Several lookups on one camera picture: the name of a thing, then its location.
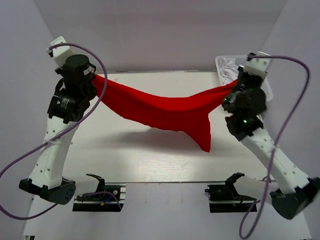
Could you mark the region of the red t shirt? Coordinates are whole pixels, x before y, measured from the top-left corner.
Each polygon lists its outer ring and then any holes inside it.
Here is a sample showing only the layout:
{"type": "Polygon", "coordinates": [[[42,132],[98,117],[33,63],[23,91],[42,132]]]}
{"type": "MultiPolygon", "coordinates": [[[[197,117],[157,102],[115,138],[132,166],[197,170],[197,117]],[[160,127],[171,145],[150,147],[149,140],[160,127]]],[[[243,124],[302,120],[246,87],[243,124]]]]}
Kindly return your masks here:
{"type": "Polygon", "coordinates": [[[184,132],[208,153],[212,139],[209,114],[222,104],[236,81],[188,97],[152,95],[99,75],[93,84],[101,102],[120,117],[151,128],[184,132]]]}

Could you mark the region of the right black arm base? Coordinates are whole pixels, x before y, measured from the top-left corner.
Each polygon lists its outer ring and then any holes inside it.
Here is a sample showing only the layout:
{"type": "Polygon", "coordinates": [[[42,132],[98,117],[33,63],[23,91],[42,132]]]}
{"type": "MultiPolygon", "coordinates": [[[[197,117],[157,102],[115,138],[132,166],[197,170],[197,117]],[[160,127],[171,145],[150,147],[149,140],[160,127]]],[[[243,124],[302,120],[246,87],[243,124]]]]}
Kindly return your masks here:
{"type": "Polygon", "coordinates": [[[204,190],[208,196],[210,213],[245,213],[257,212],[257,200],[247,195],[240,195],[234,184],[243,173],[237,172],[222,182],[207,185],[204,190]]]}

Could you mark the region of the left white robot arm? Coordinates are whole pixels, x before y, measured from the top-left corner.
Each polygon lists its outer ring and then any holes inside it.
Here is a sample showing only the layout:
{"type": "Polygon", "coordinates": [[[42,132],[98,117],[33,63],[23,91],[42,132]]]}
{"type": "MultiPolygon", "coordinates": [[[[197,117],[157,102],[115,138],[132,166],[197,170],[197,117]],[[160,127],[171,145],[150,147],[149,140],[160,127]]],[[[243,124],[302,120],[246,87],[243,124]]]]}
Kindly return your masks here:
{"type": "Polygon", "coordinates": [[[60,36],[50,43],[47,53],[57,64],[62,78],[55,86],[47,110],[45,146],[28,178],[19,182],[25,192],[59,205],[67,204],[76,192],[76,183],[62,176],[65,160],[78,129],[76,124],[97,95],[93,85],[96,67],[83,54],[76,54],[60,36]]]}

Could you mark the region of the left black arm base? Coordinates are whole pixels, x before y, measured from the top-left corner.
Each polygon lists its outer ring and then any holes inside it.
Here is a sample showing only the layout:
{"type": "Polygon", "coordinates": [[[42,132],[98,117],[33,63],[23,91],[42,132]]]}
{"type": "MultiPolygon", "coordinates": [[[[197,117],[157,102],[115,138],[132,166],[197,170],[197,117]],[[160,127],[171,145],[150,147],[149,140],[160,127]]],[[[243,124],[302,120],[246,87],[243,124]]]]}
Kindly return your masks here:
{"type": "Polygon", "coordinates": [[[73,212],[119,213],[126,198],[125,183],[107,183],[99,175],[74,177],[73,212]]]}

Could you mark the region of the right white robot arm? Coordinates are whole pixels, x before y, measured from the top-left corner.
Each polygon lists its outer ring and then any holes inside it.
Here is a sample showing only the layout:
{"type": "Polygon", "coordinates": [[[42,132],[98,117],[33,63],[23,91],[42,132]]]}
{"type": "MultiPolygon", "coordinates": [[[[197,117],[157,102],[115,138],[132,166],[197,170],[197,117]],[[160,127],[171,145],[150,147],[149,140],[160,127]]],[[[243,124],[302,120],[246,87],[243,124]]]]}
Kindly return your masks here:
{"type": "Polygon", "coordinates": [[[302,97],[298,97],[275,139],[270,137],[258,117],[267,109],[262,83],[272,59],[280,58],[260,51],[249,53],[246,64],[238,68],[236,84],[223,99],[222,108],[230,114],[225,118],[230,134],[247,147],[275,179],[275,185],[267,189],[263,199],[268,200],[283,218],[291,220],[314,202],[320,193],[320,179],[300,170],[278,146],[302,97]]]}

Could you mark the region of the white crumpled t shirt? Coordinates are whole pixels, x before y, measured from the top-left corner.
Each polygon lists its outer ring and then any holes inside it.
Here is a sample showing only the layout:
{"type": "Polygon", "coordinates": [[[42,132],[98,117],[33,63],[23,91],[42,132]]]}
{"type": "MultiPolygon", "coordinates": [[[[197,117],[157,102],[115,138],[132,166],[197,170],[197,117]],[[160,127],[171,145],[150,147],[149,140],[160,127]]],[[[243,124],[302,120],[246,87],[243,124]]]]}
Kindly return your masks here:
{"type": "Polygon", "coordinates": [[[219,73],[219,81],[221,85],[227,85],[237,80],[239,75],[238,65],[236,58],[223,57],[218,60],[217,72],[219,73]]]}

